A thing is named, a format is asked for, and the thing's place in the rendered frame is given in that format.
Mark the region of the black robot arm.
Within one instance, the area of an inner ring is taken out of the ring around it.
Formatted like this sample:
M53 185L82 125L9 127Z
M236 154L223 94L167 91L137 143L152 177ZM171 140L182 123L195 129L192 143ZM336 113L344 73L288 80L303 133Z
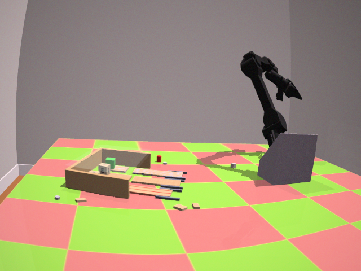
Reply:
M268 145L270 147L280 133L287 131L287 124L282 114L275 109L262 78L262 74L266 71L264 74L265 78L276 83L279 78L278 69L269 58L265 56L260 57L253 51L250 51L243 56L240 65L242 72L246 77L251 79L262 104L264 110L264 127L262 133L264 138L268 140Z

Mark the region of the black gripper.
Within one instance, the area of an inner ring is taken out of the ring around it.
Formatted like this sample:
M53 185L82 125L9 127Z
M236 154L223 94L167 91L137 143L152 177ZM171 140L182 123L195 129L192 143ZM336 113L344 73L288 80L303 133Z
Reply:
M290 84L291 82L291 84ZM280 87L282 89L284 89L285 91L285 96L289 97L296 97L300 100L302 100L302 97L300 96L300 93L298 92L298 90L296 89L296 87L294 86L294 84L292 83L291 80L289 80L288 78L285 79L283 78L282 75L279 75L278 80L276 81L276 83L274 83L277 87Z

